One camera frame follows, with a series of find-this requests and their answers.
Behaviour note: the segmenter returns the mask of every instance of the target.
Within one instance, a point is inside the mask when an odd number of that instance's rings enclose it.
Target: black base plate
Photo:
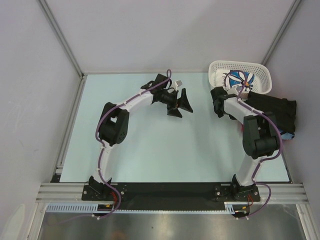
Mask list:
[[[121,210],[219,211],[225,210],[224,202],[248,202],[248,193],[232,196],[230,182],[118,182],[112,186],[121,194]],[[255,202],[260,201],[256,186],[249,194]],[[85,185],[82,200],[113,201],[113,197],[101,198]]]

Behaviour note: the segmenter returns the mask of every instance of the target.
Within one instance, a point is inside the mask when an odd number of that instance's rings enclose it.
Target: plastic basket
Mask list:
[[[253,73],[260,79],[260,81],[254,82],[251,90],[255,93],[267,94],[272,89],[270,72],[261,64],[241,61],[214,61],[209,66],[209,83],[213,88],[216,86],[215,77],[213,75],[218,69],[241,70],[244,72]]]

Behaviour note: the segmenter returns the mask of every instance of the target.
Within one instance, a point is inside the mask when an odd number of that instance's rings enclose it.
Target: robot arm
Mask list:
[[[100,170],[107,182],[111,182],[112,179],[112,167],[110,166],[109,156],[112,150],[117,145],[121,144],[126,138],[129,126],[129,117],[133,113],[138,109],[151,105],[155,102],[166,104],[167,115],[169,116],[182,118],[182,114],[179,109],[193,113],[185,88],[181,90],[181,97],[178,98],[178,87],[182,85],[181,81],[174,82],[172,87],[170,84],[169,88],[166,88],[168,85],[167,82],[153,88],[151,91],[146,91],[167,79],[168,77],[158,74],[154,81],[150,81],[141,87],[139,93],[135,95],[137,97],[134,96],[124,102],[121,102],[120,104],[124,103],[124,105],[112,111],[101,123],[98,129],[98,137],[103,141],[105,149],[101,157]],[[100,119],[102,119],[109,110],[117,105],[119,104],[113,104],[111,102],[106,103]],[[90,177],[89,185],[99,194],[103,194],[110,190],[103,184],[99,176],[98,169]]]
[[[280,147],[276,130],[262,116],[252,112],[251,107],[245,107],[241,99],[235,94],[227,94],[223,87],[211,90],[214,112],[219,118],[229,115],[243,124],[242,145],[246,153],[239,171],[233,176],[232,183],[237,191],[250,189],[254,182],[252,176],[262,158],[270,156]],[[276,118],[271,112],[260,112],[270,118],[274,123]]]

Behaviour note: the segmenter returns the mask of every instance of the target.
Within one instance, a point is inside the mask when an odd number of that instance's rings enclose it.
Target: light blue table surface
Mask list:
[[[136,94],[157,74],[88,75],[66,154],[61,182],[86,182],[97,168],[95,130],[105,103]],[[126,139],[113,150],[113,182],[229,182],[245,152],[241,125],[213,111],[207,73],[172,73],[182,80],[193,113],[167,115],[156,102],[130,116]],[[263,164],[258,181],[289,181],[281,157]]]

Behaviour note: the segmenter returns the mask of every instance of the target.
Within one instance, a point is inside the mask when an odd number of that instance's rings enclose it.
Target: white wall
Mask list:
[[[260,63],[293,0],[47,0],[81,69],[207,72]]]
[[[36,0],[0,1],[0,234],[49,180],[79,83]]]
[[[303,182],[320,222],[320,1],[306,0],[267,67],[272,94],[297,100],[295,139],[285,155],[296,182]]]

